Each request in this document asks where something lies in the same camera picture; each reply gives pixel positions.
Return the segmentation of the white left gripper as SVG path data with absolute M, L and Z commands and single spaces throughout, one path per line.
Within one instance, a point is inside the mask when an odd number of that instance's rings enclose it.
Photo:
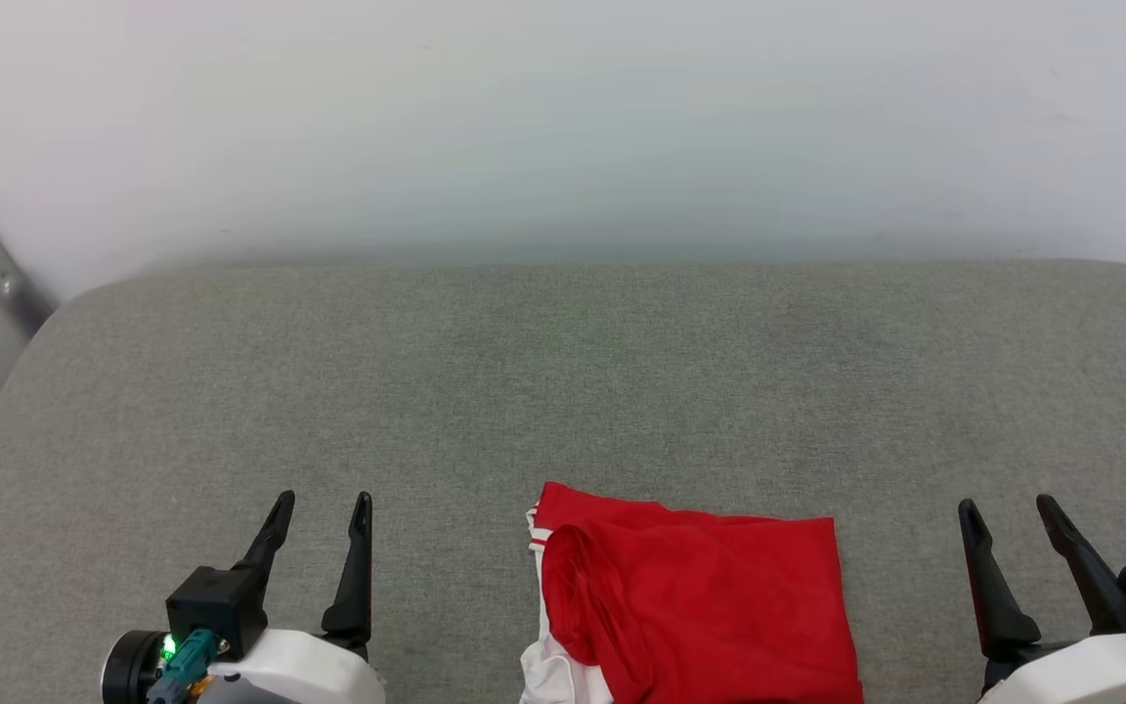
M 232 574 L 267 581 L 284 545 L 296 494 L 282 491 Z M 322 616 L 323 638 L 269 629 L 245 658 L 211 665 L 199 704 L 387 704 L 376 672 L 358 652 L 370 641 L 372 497 L 363 491 L 348 526 L 338 589 Z

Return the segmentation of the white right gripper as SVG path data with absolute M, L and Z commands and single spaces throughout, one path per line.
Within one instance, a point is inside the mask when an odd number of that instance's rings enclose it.
M 1075 580 L 1094 638 L 1015 669 L 977 704 L 1126 704 L 1126 634 L 1112 636 L 1126 633 L 1126 592 L 1054 496 L 1038 494 L 1036 507 L 1052 549 Z M 989 661 L 1015 661 L 1042 640 L 1042 630 L 1020 611 L 974 500 L 958 504 L 958 525 L 981 652 Z

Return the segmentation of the red and white sports jersey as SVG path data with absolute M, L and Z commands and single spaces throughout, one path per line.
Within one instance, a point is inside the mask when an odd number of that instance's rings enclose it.
M 518 704 L 864 704 L 835 522 L 546 482 Z

